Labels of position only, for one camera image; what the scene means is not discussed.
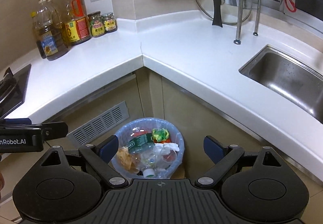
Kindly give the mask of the oil bottle red yellow label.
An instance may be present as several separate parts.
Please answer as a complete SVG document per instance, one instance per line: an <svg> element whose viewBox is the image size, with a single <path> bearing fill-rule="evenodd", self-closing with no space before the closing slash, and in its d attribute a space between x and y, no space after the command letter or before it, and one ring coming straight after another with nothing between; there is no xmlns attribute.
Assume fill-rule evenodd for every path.
<svg viewBox="0 0 323 224"><path fill-rule="evenodd" d="M83 10L81 0L65 0L65 30L72 46L88 41L91 36L88 20Z"/></svg>

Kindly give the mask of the steel rack pole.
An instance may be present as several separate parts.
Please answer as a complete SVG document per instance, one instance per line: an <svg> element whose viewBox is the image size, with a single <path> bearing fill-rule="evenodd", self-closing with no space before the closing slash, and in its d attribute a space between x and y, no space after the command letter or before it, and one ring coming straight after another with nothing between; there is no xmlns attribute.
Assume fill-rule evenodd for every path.
<svg viewBox="0 0 323 224"><path fill-rule="evenodd" d="M241 44L243 7L244 7L244 0L239 0L237 30L236 30L235 40L234 40L234 43L237 45Z"/></svg>
<svg viewBox="0 0 323 224"><path fill-rule="evenodd" d="M256 20L255 20L255 28L253 32L254 36L258 36L260 16L261 16L261 0L257 0Z"/></svg>

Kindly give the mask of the silver cabinet vent grille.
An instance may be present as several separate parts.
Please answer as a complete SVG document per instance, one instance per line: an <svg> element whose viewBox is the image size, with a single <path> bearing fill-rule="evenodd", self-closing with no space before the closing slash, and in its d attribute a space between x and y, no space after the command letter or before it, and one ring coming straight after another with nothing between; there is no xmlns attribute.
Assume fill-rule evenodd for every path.
<svg viewBox="0 0 323 224"><path fill-rule="evenodd" d="M68 133L67 138L77 147L89 144L124 122L129 117L130 115L126 102L122 101Z"/></svg>

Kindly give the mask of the brown paper bag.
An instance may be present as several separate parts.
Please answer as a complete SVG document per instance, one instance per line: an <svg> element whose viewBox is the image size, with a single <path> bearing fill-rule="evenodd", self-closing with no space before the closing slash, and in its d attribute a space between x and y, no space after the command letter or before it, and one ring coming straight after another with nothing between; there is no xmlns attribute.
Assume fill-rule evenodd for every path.
<svg viewBox="0 0 323 224"><path fill-rule="evenodd" d="M131 156L128 152L128 148L126 146L123 146L118 149L117 153L117 160L119 164L128 172L137 174L139 173L139 170L135 167L134 163L131 160Z"/></svg>

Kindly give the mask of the white paper pile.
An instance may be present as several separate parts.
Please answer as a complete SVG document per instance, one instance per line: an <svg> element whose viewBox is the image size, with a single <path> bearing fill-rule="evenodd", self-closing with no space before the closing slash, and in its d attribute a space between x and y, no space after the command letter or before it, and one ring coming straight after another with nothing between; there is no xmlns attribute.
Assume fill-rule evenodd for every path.
<svg viewBox="0 0 323 224"><path fill-rule="evenodd" d="M156 156L169 155L171 151L179 152L179 145L173 142L156 143L153 152Z"/></svg>

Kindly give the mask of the dark oil bottle blue label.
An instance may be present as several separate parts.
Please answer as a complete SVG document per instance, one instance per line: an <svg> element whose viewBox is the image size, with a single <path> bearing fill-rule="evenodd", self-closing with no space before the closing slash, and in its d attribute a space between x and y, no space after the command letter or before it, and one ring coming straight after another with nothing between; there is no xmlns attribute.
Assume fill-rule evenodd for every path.
<svg viewBox="0 0 323 224"><path fill-rule="evenodd" d="M41 49L48 61L53 61L68 52L62 33L56 28L46 0L38 0L37 10L33 12L33 28Z"/></svg>

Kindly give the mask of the crushed plastic water bottle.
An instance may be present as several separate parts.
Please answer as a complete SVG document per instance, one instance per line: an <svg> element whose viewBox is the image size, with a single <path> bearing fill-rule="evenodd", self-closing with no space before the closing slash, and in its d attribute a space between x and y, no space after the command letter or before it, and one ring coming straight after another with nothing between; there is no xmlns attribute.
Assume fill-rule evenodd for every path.
<svg viewBox="0 0 323 224"><path fill-rule="evenodd" d="M139 127L132 129L131 139L127 144L128 152L135 167L146 179L154 178L157 174L155 171L157 156L153 152L154 146L151 132Z"/></svg>

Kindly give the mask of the black gas stove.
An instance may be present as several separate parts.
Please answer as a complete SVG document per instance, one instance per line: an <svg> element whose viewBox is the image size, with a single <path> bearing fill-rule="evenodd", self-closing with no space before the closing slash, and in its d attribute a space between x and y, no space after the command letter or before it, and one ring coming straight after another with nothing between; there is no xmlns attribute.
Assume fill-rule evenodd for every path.
<svg viewBox="0 0 323 224"><path fill-rule="evenodd" d="M5 118L21 106L26 97L31 64L15 74L8 67L1 79L1 118Z"/></svg>

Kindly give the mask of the bin with blue liner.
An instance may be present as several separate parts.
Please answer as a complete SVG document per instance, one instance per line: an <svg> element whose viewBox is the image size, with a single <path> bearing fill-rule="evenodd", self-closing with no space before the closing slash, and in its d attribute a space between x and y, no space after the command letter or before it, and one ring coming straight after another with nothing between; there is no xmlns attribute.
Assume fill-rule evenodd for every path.
<svg viewBox="0 0 323 224"><path fill-rule="evenodd" d="M166 120L140 118L122 126L115 135L119 149L112 165L128 180L169 179L182 164L183 136Z"/></svg>

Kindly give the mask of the red small cup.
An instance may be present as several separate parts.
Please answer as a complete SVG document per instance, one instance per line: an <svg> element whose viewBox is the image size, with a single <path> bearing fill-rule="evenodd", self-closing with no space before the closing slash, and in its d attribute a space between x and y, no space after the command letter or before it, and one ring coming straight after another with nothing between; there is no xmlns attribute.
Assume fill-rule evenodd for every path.
<svg viewBox="0 0 323 224"><path fill-rule="evenodd" d="M163 155L163 161L166 164L172 164L177 159L177 152L171 150L167 155Z"/></svg>

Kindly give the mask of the sauce jar green lid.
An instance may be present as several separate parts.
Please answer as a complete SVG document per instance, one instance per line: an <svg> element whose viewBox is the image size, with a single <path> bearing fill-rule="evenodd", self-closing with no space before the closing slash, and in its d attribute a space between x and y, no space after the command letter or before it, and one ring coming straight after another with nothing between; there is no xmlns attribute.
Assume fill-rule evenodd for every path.
<svg viewBox="0 0 323 224"><path fill-rule="evenodd" d="M105 34L105 28L101 18L101 11L88 14L88 20L90 24L90 33L94 38Z"/></svg>

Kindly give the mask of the stainless steel sink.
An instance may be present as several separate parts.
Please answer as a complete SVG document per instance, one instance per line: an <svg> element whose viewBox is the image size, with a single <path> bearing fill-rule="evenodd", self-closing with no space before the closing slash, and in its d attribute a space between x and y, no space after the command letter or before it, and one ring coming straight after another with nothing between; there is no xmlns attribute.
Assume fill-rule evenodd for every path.
<svg viewBox="0 0 323 224"><path fill-rule="evenodd" d="M299 60L266 46L243 65L239 73L322 122L322 75Z"/></svg>

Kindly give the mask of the green yellow plastic wrapper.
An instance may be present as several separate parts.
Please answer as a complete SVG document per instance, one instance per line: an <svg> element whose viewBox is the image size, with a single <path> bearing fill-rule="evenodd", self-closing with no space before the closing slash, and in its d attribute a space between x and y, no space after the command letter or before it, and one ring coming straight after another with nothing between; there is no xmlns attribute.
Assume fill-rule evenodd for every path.
<svg viewBox="0 0 323 224"><path fill-rule="evenodd" d="M170 134L167 129L153 129L152 130L152 138L155 143L165 143L170 142Z"/></svg>

